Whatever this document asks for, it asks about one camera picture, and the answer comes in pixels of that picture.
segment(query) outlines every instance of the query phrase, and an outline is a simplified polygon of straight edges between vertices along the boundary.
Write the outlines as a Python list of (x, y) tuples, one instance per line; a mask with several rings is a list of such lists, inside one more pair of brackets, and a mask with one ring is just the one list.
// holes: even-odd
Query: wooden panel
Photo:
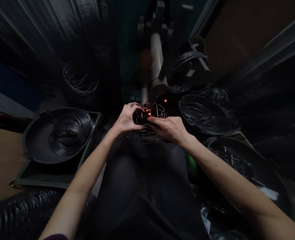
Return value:
[(205, 40), (217, 77), (246, 64), (295, 20), (295, 0), (228, 0)]
[(0, 129), (0, 200), (21, 191), (8, 186), (26, 162), (21, 138), (21, 133)]

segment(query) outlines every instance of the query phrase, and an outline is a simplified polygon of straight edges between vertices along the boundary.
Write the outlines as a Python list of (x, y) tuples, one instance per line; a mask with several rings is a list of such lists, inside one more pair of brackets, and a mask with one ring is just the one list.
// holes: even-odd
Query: wire basket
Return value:
[(133, 114), (133, 121), (135, 124), (145, 126), (142, 131), (129, 132), (127, 137), (130, 141), (136, 144), (148, 144), (157, 142), (159, 140), (158, 134), (150, 127), (151, 123), (148, 121), (150, 117), (167, 118), (167, 111), (159, 104), (155, 104), (152, 108), (146, 108), (146, 104), (141, 103), (140, 106), (144, 112), (138, 110)]

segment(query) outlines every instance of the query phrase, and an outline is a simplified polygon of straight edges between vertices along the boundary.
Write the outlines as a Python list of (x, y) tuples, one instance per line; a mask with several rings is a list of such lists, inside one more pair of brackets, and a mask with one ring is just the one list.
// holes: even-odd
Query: dark pants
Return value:
[(144, 225), (159, 239), (208, 239), (179, 146), (116, 140), (97, 200), (95, 235), (106, 238), (129, 225), (133, 233)]

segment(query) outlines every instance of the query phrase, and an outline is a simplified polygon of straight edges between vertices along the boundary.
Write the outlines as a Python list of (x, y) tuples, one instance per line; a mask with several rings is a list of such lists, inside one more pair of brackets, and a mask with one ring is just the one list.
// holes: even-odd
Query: wooden table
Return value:
[(0, 129), (0, 200), (22, 191), (8, 185), (26, 162), (21, 138), (21, 133)]

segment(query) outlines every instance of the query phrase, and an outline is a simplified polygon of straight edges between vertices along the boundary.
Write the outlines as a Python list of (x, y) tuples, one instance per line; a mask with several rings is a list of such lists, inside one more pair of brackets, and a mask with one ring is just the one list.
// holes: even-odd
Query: hand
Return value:
[(144, 111), (138, 103), (129, 103), (124, 105), (119, 118), (117, 119), (112, 128), (118, 133), (143, 130), (144, 126), (136, 125), (133, 122), (132, 116), (136, 110)]
[(190, 134), (185, 129), (182, 119), (180, 117), (168, 117), (168, 118), (147, 118), (147, 120), (155, 125), (158, 125), (160, 129), (150, 125), (161, 137), (170, 140), (178, 145), (182, 145)]

